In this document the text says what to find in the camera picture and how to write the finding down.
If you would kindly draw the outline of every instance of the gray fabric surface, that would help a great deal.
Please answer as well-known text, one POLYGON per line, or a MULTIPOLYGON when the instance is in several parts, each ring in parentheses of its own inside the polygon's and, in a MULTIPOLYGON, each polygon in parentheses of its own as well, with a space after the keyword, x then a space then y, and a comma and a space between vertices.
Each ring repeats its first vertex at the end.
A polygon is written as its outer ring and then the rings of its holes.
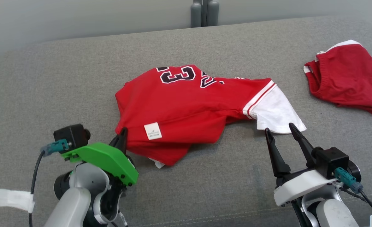
MULTIPOLYGON (((372 115, 337 108, 309 93, 304 63, 320 50, 356 40, 372 56, 372 27, 361 20, 316 17, 136 33, 34 44, 0 55, 0 188, 29 190, 39 148, 53 131, 82 123, 90 142, 108 143, 120 118, 114 94, 161 66, 195 64, 218 77, 271 77, 307 126, 315 146, 336 146, 360 167, 372 198, 372 115)), ((252 122, 229 125, 216 144, 194 145, 171 168, 130 154, 138 184, 121 199, 131 227, 297 226, 291 207, 273 200, 265 136, 252 122)), ((277 145, 292 169, 304 157, 291 135, 277 145)), ((42 226, 57 203, 53 183, 73 168, 58 155, 40 164, 33 213, 42 226)), ((360 226, 371 208, 342 194, 360 226)), ((0 226, 27 226, 27 213, 0 208, 0 226)))

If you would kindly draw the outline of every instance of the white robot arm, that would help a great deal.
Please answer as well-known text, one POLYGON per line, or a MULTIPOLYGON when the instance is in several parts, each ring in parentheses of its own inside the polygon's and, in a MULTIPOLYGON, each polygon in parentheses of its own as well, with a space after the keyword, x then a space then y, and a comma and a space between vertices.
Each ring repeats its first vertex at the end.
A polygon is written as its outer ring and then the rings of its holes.
POLYGON ((59 203, 44 227, 94 227, 113 222, 120 212, 118 204, 124 191, 123 188, 114 189, 118 199, 110 201, 114 205, 106 213, 102 198, 108 199, 104 195, 113 187, 109 176, 101 168, 90 163, 77 164, 72 172, 56 179, 54 193, 59 203))
POLYGON ((307 168, 291 172, 278 152, 270 130, 265 130, 271 165, 277 178, 274 191, 277 206, 285 207, 291 203, 301 227, 358 227, 339 195, 339 191, 347 191, 350 187, 364 198, 348 193, 372 207, 359 183, 361 173, 357 165, 335 147, 327 150, 313 148, 293 123, 289 126, 306 158, 307 168))

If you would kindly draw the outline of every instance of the white sleeve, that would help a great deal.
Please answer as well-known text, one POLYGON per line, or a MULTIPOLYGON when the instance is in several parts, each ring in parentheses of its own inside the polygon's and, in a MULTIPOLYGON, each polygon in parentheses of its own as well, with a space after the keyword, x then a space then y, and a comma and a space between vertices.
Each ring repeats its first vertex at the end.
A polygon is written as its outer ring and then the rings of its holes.
POLYGON ((257 119, 259 130, 269 128, 271 132, 288 134, 291 133, 290 122, 301 132, 307 129, 278 86, 268 92, 249 114, 257 119))

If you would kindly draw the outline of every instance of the basketball jersey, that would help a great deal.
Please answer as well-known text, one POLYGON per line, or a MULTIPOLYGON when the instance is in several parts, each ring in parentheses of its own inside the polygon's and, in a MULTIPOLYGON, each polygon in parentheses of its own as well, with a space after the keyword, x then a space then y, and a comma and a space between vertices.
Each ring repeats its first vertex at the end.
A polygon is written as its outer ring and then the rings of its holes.
POLYGON ((257 128, 290 133, 306 128, 271 79, 214 78, 197 66, 158 67, 115 95, 128 128, 129 151, 173 165, 193 143, 214 143, 226 124, 256 119, 257 128))

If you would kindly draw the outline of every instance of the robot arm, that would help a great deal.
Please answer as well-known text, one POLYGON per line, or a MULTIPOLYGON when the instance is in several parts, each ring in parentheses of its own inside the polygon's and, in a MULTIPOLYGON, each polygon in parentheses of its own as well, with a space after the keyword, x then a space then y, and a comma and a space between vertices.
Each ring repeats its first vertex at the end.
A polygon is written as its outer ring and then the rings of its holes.
POLYGON ((127 186, 137 182, 138 172, 125 154, 126 128, 109 145, 87 145, 89 135, 82 125, 54 132, 56 141, 66 139, 71 144, 61 152, 65 161, 82 162, 73 171, 57 177, 54 193, 60 201, 46 227, 105 227, 121 214, 118 204, 127 186))
POLYGON ((339 191, 351 186, 358 193, 358 188, 354 188, 361 185, 359 168, 335 147, 313 148, 293 123, 289 126, 305 156, 307 168, 291 172, 275 146, 270 130, 265 130, 271 165, 277 178, 274 191, 277 206, 285 207, 291 203, 301 227, 358 227, 339 191))

